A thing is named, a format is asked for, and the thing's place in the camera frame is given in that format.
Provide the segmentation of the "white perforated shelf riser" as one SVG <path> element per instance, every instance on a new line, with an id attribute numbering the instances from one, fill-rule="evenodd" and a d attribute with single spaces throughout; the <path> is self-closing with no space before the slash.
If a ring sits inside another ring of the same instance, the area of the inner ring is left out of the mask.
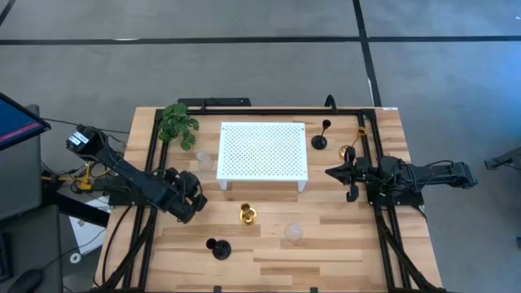
<path id="1" fill-rule="evenodd" d="M 226 190 L 236 181 L 296 182 L 309 179 L 305 124 L 296 122 L 223 122 L 217 182 Z"/>

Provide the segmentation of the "green artificial plant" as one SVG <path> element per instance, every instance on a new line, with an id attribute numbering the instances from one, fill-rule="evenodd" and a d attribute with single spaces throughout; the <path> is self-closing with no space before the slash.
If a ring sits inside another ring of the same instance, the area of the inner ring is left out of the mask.
<path id="1" fill-rule="evenodd" d="M 163 110 L 158 138 L 164 143 L 178 140 L 184 151 L 189 151 L 196 143 L 194 131 L 199 130 L 199 122 L 188 114 L 185 103 L 174 103 Z"/>

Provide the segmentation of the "gold candlestick holder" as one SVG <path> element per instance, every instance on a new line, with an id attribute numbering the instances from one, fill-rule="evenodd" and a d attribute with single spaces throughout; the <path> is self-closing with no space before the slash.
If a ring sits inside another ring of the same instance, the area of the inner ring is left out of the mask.
<path id="1" fill-rule="evenodd" d="M 242 203 L 239 219 L 244 225 L 254 225 L 257 221 L 257 212 L 250 203 Z"/>
<path id="2" fill-rule="evenodd" d="M 347 159 L 347 158 L 352 158 L 354 156 L 354 153 L 356 152 L 355 151 L 355 144 L 360 141 L 363 137 L 365 137 L 367 135 L 367 129 L 366 127 L 364 126 L 359 126 L 357 128 L 357 136 L 356 138 L 353 140 L 353 142 L 351 142 L 350 144 L 348 145 L 344 145 L 344 146 L 341 146 L 341 148 L 339 149 L 339 155 L 343 158 L 343 159 Z"/>

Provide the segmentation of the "black floor support beam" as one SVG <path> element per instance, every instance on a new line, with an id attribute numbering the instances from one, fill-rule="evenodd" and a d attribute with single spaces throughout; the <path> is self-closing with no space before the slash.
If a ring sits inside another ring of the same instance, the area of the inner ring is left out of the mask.
<path id="1" fill-rule="evenodd" d="M 86 203 L 63 195 L 59 190 L 63 187 L 64 181 L 52 174 L 50 171 L 42 171 L 42 204 L 41 208 L 49 205 L 58 207 L 59 212 L 67 216 L 73 216 L 90 224 L 106 227 L 109 220 L 109 213 L 94 208 Z"/>

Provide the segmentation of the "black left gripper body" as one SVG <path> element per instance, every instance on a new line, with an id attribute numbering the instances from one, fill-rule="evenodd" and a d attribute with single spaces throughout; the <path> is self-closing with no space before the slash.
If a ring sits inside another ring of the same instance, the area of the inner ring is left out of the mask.
<path id="1" fill-rule="evenodd" d="M 169 212 L 181 223 L 188 223 L 207 203 L 201 183 L 196 175 L 187 171 L 169 169 L 169 181 L 173 188 L 173 201 Z"/>

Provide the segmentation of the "white paper sheet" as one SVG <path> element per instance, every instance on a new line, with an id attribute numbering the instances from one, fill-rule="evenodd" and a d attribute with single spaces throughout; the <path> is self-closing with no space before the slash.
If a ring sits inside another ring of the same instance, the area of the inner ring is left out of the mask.
<path id="1" fill-rule="evenodd" d="M 111 213 L 112 208 L 109 206 L 108 201 L 108 196 L 101 196 L 97 199 L 87 201 L 86 204 L 103 212 Z M 91 224 L 73 216 L 70 216 L 69 220 L 79 246 L 80 254 L 87 255 L 91 251 L 103 245 L 106 230 L 105 227 Z"/>

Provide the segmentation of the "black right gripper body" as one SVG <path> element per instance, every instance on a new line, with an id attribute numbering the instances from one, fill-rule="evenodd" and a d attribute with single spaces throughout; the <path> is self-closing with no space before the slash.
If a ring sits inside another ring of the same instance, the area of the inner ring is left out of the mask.
<path id="1" fill-rule="evenodd" d="M 356 157 L 356 150 L 353 146 L 348 146 L 344 154 L 346 163 L 348 164 L 348 184 L 350 185 L 347 193 L 347 201 L 355 202 L 359 197 L 359 187 L 357 182 L 367 184 L 369 182 L 368 171 L 370 169 L 370 161 L 366 157 Z"/>

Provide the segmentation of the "computer monitor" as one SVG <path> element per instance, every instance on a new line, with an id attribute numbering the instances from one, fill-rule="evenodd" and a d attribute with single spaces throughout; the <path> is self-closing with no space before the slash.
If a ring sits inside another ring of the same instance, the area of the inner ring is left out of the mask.
<path id="1" fill-rule="evenodd" d="M 0 92 L 0 151 L 50 129 L 40 116 Z"/>

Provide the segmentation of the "black candlestick holder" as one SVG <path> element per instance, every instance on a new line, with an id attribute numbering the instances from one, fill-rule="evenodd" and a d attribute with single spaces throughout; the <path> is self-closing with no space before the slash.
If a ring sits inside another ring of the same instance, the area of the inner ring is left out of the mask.
<path id="1" fill-rule="evenodd" d="M 316 150 L 324 150 L 327 147 L 327 139 L 324 137 L 324 133 L 331 126 L 331 122 L 329 120 L 324 120 L 322 122 L 322 132 L 319 135 L 316 135 L 312 138 L 311 145 Z"/>
<path id="2" fill-rule="evenodd" d="M 227 259 L 232 251 L 229 242 L 225 240 L 216 240 L 214 238 L 209 238 L 206 241 L 206 247 L 212 251 L 212 255 L 218 260 Z"/>

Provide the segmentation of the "grey desk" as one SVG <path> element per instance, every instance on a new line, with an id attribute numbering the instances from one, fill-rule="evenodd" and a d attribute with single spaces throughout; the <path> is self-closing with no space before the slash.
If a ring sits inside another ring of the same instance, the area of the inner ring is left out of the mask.
<path id="1" fill-rule="evenodd" d="M 0 151 L 0 235 L 7 236 L 13 277 L 0 293 L 30 269 L 42 280 L 32 293 L 62 293 L 59 211 L 42 206 L 41 143 L 35 136 Z"/>

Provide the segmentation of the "black computer mouse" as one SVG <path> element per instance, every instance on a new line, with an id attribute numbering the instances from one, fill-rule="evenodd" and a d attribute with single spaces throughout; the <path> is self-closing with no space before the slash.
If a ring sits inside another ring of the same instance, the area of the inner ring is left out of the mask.
<path id="1" fill-rule="evenodd" d="M 41 269 L 29 269 L 11 284 L 7 293 L 33 293 L 42 283 L 43 276 Z"/>

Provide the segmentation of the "black aluminium table frame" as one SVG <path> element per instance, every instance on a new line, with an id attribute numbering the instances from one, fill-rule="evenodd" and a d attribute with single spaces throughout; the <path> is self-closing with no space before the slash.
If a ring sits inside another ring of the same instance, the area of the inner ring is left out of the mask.
<path id="1" fill-rule="evenodd" d="M 199 170 L 195 153 L 156 138 L 161 117 L 157 107 L 134 113 L 125 158 L 145 170 L 174 167 L 193 172 L 202 182 L 208 204 L 191 222 L 149 208 L 117 207 L 94 277 L 103 284 L 130 249 L 140 230 L 151 239 L 137 254 L 118 287 L 145 292 L 388 292 L 441 288 L 440 273 L 425 217 L 397 206 L 379 211 L 366 195 L 349 203 L 346 187 L 326 170 L 340 165 L 341 146 L 350 144 L 357 128 L 367 135 L 355 144 L 357 154 L 376 162 L 384 155 L 409 158 L 398 111 L 342 107 L 211 107 L 191 108 L 199 122 L 196 149 L 213 159 L 211 170 Z M 220 127 L 223 122 L 296 122 L 306 138 L 321 132 L 329 120 L 328 147 L 308 149 L 309 179 L 299 193 L 294 182 L 217 182 Z M 239 219 L 242 203 L 257 212 L 254 225 Z M 304 230 L 298 243 L 284 237 L 287 225 Z M 231 254 L 218 260 L 207 249 L 209 238 L 225 240 Z"/>

